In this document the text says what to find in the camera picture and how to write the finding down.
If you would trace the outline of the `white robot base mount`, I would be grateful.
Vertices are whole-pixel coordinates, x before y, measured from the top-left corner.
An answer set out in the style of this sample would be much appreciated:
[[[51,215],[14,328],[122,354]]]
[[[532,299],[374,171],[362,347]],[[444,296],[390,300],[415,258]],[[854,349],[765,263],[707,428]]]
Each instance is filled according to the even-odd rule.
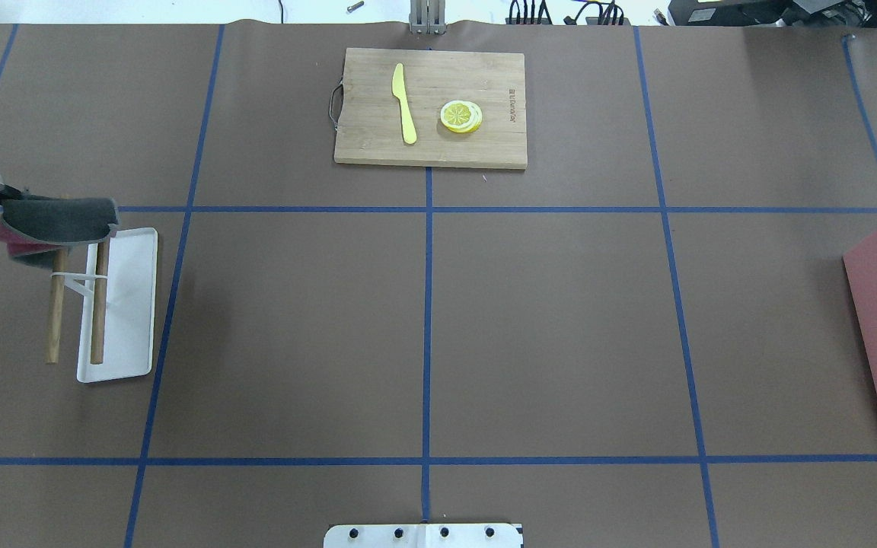
[[[522,527],[509,523],[338,524],[324,547],[523,547]]]

